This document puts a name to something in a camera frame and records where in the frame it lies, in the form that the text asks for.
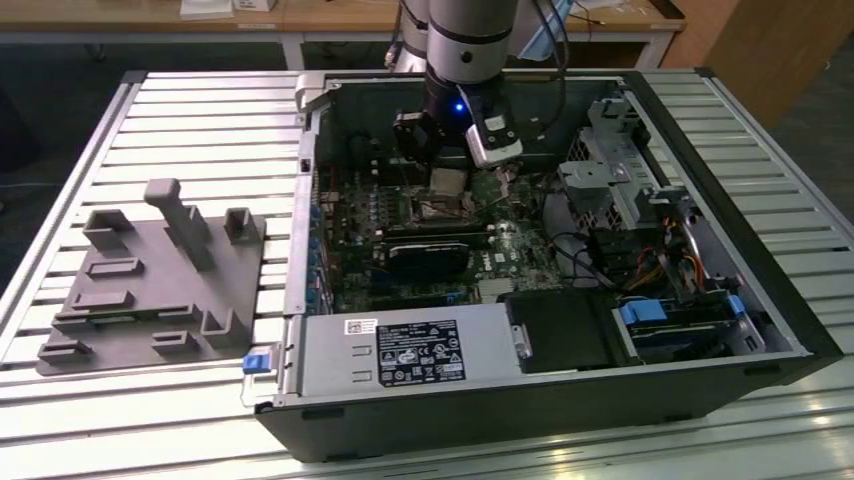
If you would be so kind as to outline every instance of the wooden cabinet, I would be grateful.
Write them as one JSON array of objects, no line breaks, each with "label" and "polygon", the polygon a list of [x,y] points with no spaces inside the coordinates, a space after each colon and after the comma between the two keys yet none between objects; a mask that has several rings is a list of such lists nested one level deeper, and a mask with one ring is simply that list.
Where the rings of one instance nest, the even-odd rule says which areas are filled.
[{"label": "wooden cabinet", "polygon": [[687,26],[663,67],[710,67],[766,128],[854,30],[854,0],[672,0]]}]

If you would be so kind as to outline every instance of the white sticker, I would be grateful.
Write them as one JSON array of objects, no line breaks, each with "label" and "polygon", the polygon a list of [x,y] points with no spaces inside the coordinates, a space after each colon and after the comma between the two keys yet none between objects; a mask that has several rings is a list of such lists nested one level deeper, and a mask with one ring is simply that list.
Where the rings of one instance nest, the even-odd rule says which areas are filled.
[{"label": "white sticker", "polygon": [[344,321],[344,335],[361,335],[363,333],[376,333],[375,318],[355,318]]},{"label": "white sticker", "polygon": [[483,120],[483,123],[486,124],[487,130],[490,130],[491,132],[495,132],[496,130],[500,130],[507,126],[507,124],[504,123],[504,117],[502,117],[500,115],[498,117],[487,118],[486,120]]}]

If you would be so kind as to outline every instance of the circuit board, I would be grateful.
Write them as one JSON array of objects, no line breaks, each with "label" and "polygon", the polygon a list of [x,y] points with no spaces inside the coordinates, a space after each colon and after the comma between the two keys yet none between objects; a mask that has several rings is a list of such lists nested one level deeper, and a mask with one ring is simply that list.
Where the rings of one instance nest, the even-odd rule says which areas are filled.
[{"label": "circuit board", "polygon": [[[507,186],[490,172],[474,174],[470,210],[456,216],[466,217],[459,223],[483,225],[484,241],[468,251],[464,270],[438,281],[400,281],[381,266],[387,239],[380,233],[393,233],[396,226],[412,222],[412,205],[419,206],[412,199],[427,189],[353,182],[327,196],[335,312],[486,303],[499,293],[559,287],[560,272],[543,236],[536,213],[540,194],[532,181],[534,177],[519,176]],[[439,241],[460,238],[455,234],[434,237]]]}]

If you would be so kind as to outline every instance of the wooden table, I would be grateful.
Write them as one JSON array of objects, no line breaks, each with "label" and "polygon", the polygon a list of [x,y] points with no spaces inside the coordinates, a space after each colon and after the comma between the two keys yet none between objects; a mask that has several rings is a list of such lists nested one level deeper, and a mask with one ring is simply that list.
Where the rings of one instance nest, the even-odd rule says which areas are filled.
[{"label": "wooden table", "polygon": [[[388,41],[396,0],[279,0],[271,12],[181,21],[179,0],[0,0],[0,43],[279,43],[291,70],[305,69],[305,42]],[[570,18],[572,42],[644,45],[638,67],[655,67],[684,21],[667,19],[648,0],[590,11],[603,25]]]},{"label": "wooden table", "polygon": [[180,0],[0,0],[0,43],[281,44],[287,0],[271,12],[181,21]]}]

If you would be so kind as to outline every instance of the floor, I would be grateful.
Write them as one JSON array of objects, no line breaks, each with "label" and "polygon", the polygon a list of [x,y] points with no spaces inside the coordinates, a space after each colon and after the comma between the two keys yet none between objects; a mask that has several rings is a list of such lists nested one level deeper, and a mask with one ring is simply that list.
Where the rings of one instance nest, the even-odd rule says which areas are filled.
[{"label": "floor", "polygon": [[[105,53],[107,60],[96,63],[81,46],[0,46],[0,88],[17,105],[43,149],[39,161],[12,173],[0,173],[0,290],[15,273],[124,72],[285,68],[273,44],[115,45]],[[380,68],[383,53],[380,44],[308,46],[307,66]],[[854,38],[771,133],[854,219],[851,91]]]}]

